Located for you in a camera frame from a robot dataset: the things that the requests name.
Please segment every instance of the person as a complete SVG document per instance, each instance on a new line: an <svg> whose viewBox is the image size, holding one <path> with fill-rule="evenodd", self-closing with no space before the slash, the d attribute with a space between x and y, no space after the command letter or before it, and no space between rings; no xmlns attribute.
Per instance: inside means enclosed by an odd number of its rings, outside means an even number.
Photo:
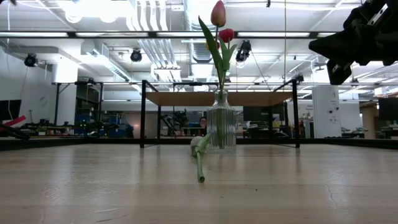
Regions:
<svg viewBox="0 0 398 224"><path fill-rule="evenodd" d="M207 134L207 118L206 117L201 117L199 119L199 124L201 129L199 130L200 134L199 136L205 136Z"/></svg>

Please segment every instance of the ceiling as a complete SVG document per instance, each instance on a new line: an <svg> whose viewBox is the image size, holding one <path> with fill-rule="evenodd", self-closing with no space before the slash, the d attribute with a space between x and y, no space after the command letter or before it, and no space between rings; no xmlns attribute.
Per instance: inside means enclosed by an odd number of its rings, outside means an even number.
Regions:
<svg viewBox="0 0 398 224"><path fill-rule="evenodd" d="M156 3L156 24L161 28L160 21L160 2L152 0ZM142 3L146 3L146 21L149 30L153 29L150 24L150 2L136 0L118 0L110 1L107 7L100 7L94 4L92 10L96 10L98 16L90 15L83 17L77 23L70 23L66 20L65 9L61 9L56 1L31 0L18 1L16 7L11 6L8 13L8 4L4 2L0 5L0 30L34 30L34 31L129 31L126 25L126 17L134 14L134 8L137 9L136 18L141 18ZM165 25L168 30L183 31L188 30L186 22L187 9L186 4L195 5L197 12L188 12L194 15L207 15L211 11L215 0L167 0L165 2ZM342 24L351 12L351 9L361 4L361 0L286 0L287 9L284 9L285 1L272 0L270 8L265 7L265 1L255 0L224 0L226 5L227 23L225 28L232 28L236 31L272 31L284 32L338 32L342 30ZM103 22L99 16L104 14L112 14L117 19L112 23ZM141 28L145 30L142 21L137 21ZM212 70L212 62L208 65L197 64L192 59L191 46L188 39L171 39L171 48L174 52L175 60L180 68L180 79L174 77L174 81L179 80L206 80L213 82L216 80L216 73ZM241 39L235 39L232 44L241 44ZM291 76L301 73L305 82L328 82L326 70L319 70L314 66L315 62L324 62L325 58L318 57L308 49L307 39L252 39L250 40L252 52L242 67L237 66L233 60L229 70L229 78L231 82L272 82L282 83L284 77L288 80ZM84 65L79 69L79 76L93 77L97 81L113 82L118 80L113 73L109 71L103 64L92 60L89 55L81 52L83 40L74 39L12 39L12 44L18 47L57 47L74 56L80 61L80 65ZM152 82L168 81L159 75L151 75L153 72L152 62L142 49L141 43L137 39L95 39L96 49L100 49L102 45L109 49L109 58L121 70L128 73L133 81L141 81L147 79ZM158 41L154 41L153 48L161 49ZM142 53L141 62L132 62L130 54L135 48L140 48ZM379 72L375 75L371 73L383 69L381 63L374 62L366 67L354 66L353 73L355 77L360 77L360 82L374 83L387 80L387 82L398 79L398 69L392 66L386 71ZM235 85L230 86L231 89L238 90L257 90L274 88L267 85ZM361 88L353 88L352 86L341 86L341 92L348 91L350 94L359 94L360 97L370 98L374 96L376 86L361 86ZM126 90L126 86L113 86L112 90ZM306 88L299 92L302 98L310 97L311 90Z"/></svg>

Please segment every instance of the wooden table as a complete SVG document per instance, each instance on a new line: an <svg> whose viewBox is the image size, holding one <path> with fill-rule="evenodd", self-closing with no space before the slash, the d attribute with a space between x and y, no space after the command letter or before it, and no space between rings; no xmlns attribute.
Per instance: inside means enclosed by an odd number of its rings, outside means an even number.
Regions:
<svg viewBox="0 0 398 224"><path fill-rule="evenodd" d="M0 222L395 223L398 152L360 147L76 145L0 152Z"/></svg>

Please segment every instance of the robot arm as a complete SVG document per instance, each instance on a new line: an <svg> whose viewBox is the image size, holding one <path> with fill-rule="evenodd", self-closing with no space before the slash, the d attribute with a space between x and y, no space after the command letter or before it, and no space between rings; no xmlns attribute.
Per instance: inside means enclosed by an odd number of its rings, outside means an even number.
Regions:
<svg viewBox="0 0 398 224"><path fill-rule="evenodd" d="M351 11L343 31L311 41L309 49L329 58L330 83L340 85L351 75L354 62L390 66L398 60L397 22L398 1L368 0Z"/></svg>

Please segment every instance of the flower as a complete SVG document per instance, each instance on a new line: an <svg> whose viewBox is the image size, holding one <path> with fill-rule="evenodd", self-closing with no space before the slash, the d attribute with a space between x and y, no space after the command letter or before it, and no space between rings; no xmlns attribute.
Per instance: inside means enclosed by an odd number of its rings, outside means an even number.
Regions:
<svg viewBox="0 0 398 224"><path fill-rule="evenodd" d="M231 40L234 39L234 30L232 29L225 29L221 30L218 33L218 37L224 41L224 43L229 43Z"/></svg>
<svg viewBox="0 0 398 224"><path fill-rule="evenodd" d="M207 44L207 42L205 43L205 47L207 50L209 50L209 45ZM217 42L217 49L220 49L220 43Z"/></svg>
<svg viewBox="0 0 398 224"><path fill-rule="evenodd" d="M211 12L211 23L217 27L223 27L226 24L225 7L221 0L216 3Z"/></svg>

